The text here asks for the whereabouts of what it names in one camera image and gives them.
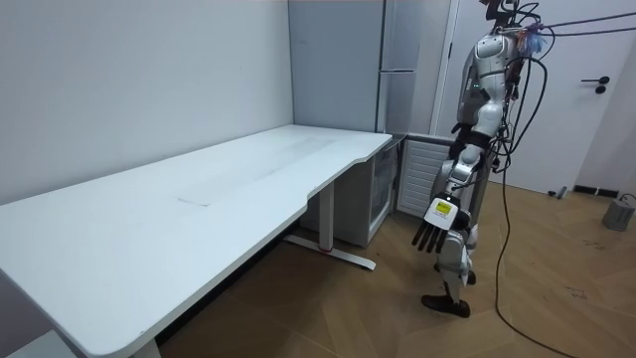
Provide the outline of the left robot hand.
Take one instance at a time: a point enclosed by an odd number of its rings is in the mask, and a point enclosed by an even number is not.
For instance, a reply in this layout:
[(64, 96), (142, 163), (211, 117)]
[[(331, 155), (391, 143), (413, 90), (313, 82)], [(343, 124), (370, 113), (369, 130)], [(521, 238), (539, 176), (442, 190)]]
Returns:
[(411, 244), (419, 251), (440, 254), (448, 235), (467, 232), (470, 221), (470, 214), (461, 210), (458, 198), (437, 195), (424, 213)]

